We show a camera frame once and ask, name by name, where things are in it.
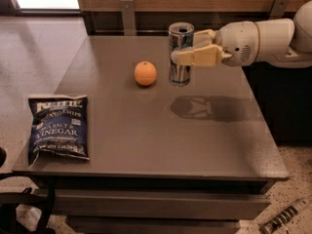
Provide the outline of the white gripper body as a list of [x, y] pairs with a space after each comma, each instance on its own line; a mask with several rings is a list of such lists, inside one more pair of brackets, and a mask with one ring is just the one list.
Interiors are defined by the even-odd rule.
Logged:
[[251, 65], [259, 47], [258, 28], [251, 21], [228, 23], [216, 33], [216, 43], [222, 49], [223, 64]]

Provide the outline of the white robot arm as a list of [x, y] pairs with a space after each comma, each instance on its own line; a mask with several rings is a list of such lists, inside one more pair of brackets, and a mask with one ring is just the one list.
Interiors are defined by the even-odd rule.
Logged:
[[249, 66], [267, 62], [282, 68], [305, 68], [312, 56], [312, 1], [292, 19], [231, 22], [219, 30], [194, 35], [195, 45], [175, 50], [176, 64]]

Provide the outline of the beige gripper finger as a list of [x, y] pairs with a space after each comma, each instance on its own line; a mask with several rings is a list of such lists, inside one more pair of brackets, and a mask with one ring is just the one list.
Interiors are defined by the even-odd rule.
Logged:
[[216, 40], [216, 32], [212, 29], [201, 30], [194, 33], [193, 47], [203, 48], [213, 46]]
[[171, 60], [175, 64], [194, 66], [216, 66], [223, 59], [231, 57], [216, 44], [203, 48], [184, 48], [171, 53]]

